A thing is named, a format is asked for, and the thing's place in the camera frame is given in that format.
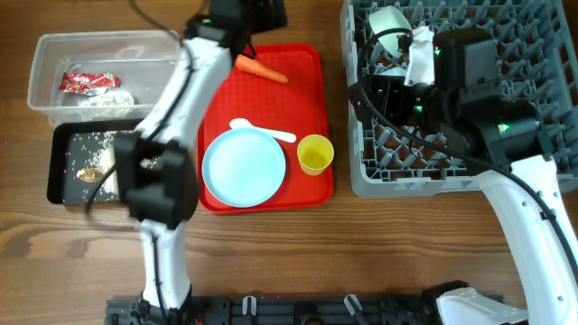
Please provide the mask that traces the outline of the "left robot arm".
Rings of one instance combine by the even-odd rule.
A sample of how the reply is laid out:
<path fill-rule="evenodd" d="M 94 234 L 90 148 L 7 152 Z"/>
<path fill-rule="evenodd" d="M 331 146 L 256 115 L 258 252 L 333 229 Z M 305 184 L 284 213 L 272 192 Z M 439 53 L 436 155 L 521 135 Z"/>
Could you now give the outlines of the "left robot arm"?
<path fill-rule="evenodd" d="M 177 37 L 180 55 L 158 102 L 114 142 L 121 203 L 141 237 L 145 288 L 128 318 L 138 324 L 192 324 L 185 230 L 199 187 L 191 149 L 200 124 L 251 37 L 287 25 L 283 0 L 205 1 Z"/>

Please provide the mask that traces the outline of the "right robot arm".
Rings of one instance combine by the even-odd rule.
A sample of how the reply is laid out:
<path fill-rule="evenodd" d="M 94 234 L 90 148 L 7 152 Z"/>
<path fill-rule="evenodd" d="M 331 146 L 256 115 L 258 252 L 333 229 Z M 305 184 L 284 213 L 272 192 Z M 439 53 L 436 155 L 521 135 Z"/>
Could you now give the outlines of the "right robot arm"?
<path fill-rule="evenodd" d="M 360 103 L 397 133 L 440 132 L 436 150 L 464 162 L 494 209 L 517 267 L 531 324 L 577 322 L 577 236 L 564 207 L 553 146 L 534 107 L 502 97 L 496 45 L 482 29 L 441 32 L 429 45 L 434 81 L 387 119 L 375 106 L 359 55 Z"/>

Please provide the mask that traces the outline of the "white rice leftovers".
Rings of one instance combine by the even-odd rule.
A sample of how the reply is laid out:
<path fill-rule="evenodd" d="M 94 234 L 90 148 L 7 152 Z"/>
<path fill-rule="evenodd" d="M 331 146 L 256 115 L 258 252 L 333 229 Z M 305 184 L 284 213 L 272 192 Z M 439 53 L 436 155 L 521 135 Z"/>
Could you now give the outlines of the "white rice leftovers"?
<path fill-rule="evenodd" d="M 63 202 L 85 203 L 96 183 L 86 183 L 76 178 L 82 168 L 96 168 L 104 174 L 115 164 L 113 143 L 120 134 L 131 130 L 73 134 L 65 152 L 63 172 Z"/>

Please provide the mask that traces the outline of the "yellow plastic cup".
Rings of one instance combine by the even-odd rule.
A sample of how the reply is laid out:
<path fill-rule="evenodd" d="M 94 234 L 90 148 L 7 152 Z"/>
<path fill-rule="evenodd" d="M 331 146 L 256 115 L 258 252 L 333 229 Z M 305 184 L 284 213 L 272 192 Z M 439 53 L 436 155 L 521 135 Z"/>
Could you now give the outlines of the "yellow plastic cup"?
<path fill-rule="evenodd" d="M 334 148 L 323 135 L 307 135 L 297 146 L 297 157 L 303 172 L 317 176 L 331 165 Z"/>

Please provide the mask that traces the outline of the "red snack wrapper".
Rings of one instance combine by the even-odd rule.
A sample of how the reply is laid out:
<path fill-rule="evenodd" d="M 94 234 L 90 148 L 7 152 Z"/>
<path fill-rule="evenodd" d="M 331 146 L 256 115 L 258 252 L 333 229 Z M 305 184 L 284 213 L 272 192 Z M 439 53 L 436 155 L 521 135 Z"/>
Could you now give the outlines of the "red snack wrapper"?
<path fill-rule="evenodd" d="M 64 73 L 59 91 L 85 96 L 96 96 L 121 86 L 113 73 Z"/>

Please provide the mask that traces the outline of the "white tissue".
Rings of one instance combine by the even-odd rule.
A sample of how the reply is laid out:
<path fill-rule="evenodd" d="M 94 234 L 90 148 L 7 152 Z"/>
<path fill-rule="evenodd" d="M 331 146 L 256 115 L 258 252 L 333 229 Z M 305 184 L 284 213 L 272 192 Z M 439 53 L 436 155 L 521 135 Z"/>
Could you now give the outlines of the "white tissue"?
<path fill-rule="evenodd" d="M 135 104 L 135 98 L 127 91 L 114 90 L 83 99 L 80 107 L 128 107 Z"/>

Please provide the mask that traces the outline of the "white plastic spoon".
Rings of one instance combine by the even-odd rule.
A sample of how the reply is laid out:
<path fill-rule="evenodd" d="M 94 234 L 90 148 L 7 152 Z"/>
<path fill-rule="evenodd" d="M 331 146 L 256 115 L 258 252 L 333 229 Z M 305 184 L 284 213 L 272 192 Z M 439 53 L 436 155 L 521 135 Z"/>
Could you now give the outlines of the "white plastic spoon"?
<path fill-rule="evenodd" d="M 241 117 L 231 119 L 228 125 L 231 129 L 251 130 L 252 132 L 269 135 L 276 140 L 289 144 L 294 144 L 297 141 L 297 136 L 293 133 L 255 126 L 249 120 Z"/>

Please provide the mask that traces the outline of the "light blue bowl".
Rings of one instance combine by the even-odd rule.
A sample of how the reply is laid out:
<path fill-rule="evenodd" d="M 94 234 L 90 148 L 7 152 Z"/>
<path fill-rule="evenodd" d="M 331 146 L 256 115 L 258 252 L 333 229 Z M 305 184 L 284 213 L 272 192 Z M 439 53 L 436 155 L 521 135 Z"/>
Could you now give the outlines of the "light blue bowl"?
<path fill-rule="evenodd" d="M 380 72 L 379 75 L 404 78 L 406 76 L 406 70 L 402 69 L 401 67 L 394 67 L 392 69 Z"/>

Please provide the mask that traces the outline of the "green bowl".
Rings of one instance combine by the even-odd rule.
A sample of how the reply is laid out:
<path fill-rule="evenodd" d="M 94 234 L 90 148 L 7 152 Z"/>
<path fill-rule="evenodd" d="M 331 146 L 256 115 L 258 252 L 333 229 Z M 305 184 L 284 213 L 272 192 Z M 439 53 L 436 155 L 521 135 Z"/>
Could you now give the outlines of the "green bowl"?
<path fill-rule="evenodd" d="M 396 28 L 410 30 L 410 23 L 406 20 L 404 15 L 394 6 L 389 5 L 377 10 L 368 17 L 369 26 L 374 34 Z M 383 48 L 395 58 L 399 58 L 402 52 L 399 50 L 397 37 L 401 35 L 400 32 L 383 35 L 378 39 L 378 42 Z"/>

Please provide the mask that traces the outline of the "orange carrot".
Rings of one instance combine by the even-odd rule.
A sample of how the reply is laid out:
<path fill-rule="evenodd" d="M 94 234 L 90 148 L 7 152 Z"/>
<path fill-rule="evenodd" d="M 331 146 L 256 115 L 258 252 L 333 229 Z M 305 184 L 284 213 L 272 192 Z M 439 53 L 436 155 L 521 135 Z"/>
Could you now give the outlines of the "orange carrot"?
<path fill-rule="evenodd" d="M 278 83 L 287 83 L 288 78 L 275 70 L 268 68 L 258 60 L 249 59 L 247 56 L 239 55 L 235 60 L 235 66 L 242 71 L 256 75 L 261 78 L 270 79 Z"/>

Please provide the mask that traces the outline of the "light blue plate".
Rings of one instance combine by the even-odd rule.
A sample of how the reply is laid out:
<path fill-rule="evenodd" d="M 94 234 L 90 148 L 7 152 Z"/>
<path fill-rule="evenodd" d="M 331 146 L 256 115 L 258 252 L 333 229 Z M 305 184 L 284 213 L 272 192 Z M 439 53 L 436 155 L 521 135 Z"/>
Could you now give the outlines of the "light blue plate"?
<path fill-rule="evenodd" d="M 233 208 L 251 208 L 271 199 L 281 188 L 285 172 L 281 145 L 250 128 L 231 129 L 216 137 L 201 165 L 210 194 Z"/>

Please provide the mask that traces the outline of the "walnut shell scraps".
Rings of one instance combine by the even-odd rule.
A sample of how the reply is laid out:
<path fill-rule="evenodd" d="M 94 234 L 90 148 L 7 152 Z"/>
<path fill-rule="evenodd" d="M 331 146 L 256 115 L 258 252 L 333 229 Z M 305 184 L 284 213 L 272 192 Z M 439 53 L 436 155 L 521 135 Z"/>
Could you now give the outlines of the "walnut shell scraps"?
<path fill-rule="evenodd" d="M 82 168 L 77 171 L 76 178 L 86 183 L 97 183 L 104 176 L 104 173 L 96 168 Z"/>

